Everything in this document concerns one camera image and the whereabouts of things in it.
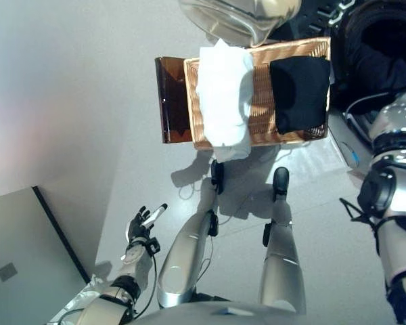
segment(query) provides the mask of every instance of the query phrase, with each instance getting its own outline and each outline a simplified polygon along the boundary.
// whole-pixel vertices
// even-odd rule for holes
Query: white wall
[[[176,0],[0,0],[0,195],[40,185],[89,273],[127,125],[161,141],[154,58],[204,43]]]
[[[44,324],[85,283],[31,188],[0,196],[0,325]]]

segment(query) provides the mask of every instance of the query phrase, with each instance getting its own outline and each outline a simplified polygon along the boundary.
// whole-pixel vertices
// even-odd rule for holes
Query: wooden tray
[[[305,142],[325,138],[328,132],[328,109],[330,90],[328,89],[325,124],[312,129],[279,134],[275,126],[275,102],[271,88],[269,64],[271,61],[291,56],[324,57],[330,60],[330,38],[317,37],[276,43],[249,49],[254,60],[254,95],[252,97],[250,130],[252,146],[272,146],[280,143]],[[196,93],[199,59],[187,59],[183,62],[189,124],[194,146],[198,150],[209,150],[211,144],[204,136],[203,116],[200,112],[199,98]]]

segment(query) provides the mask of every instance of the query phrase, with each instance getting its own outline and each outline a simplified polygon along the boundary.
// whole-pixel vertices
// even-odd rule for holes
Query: black cloth
[[[325,122],[330,63],[324,58],[294,56],[270,63],[278,133],[306,130]]]

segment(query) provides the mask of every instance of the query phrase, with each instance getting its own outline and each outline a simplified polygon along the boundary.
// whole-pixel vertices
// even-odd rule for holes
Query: white floor
[[[125,223],[139,206],[169,205],[152,231],[162,247],[156,256],[160,269],[175,234],[204,195],[202,179],[208,175],[211,152],[196,152],[191,144],[161,148],[146,153],[153,159],[139,160],[135,153],[128,162],[123,157],[97,254],[98,264],[111,263],[110,277],[120,267]],[[263,228],[271,215],[271,182],[279,166],[290,170],[288,202],[307,296],[301,324],[394,324],[372,234],[367,226],[351,223],[338,201],[341,196],[355,201],[359,189],[330,136],[305,145],[253,148],[249,158],[225,164],[225,193],[217,203],[219,235],[198,291],[257,302]],[[138,191],[131,192],[135,186]],[[145,305],[152,281],[151,272],[137,310]],[[147,313],[157,308],[155,298]]]

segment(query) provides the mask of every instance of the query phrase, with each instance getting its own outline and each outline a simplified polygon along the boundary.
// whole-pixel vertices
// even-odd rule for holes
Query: white cloth
[[[253,92],[252,56],[220,39],[200,48],[198,85],[204,135],[219,163],[251,152],[248,118]]]

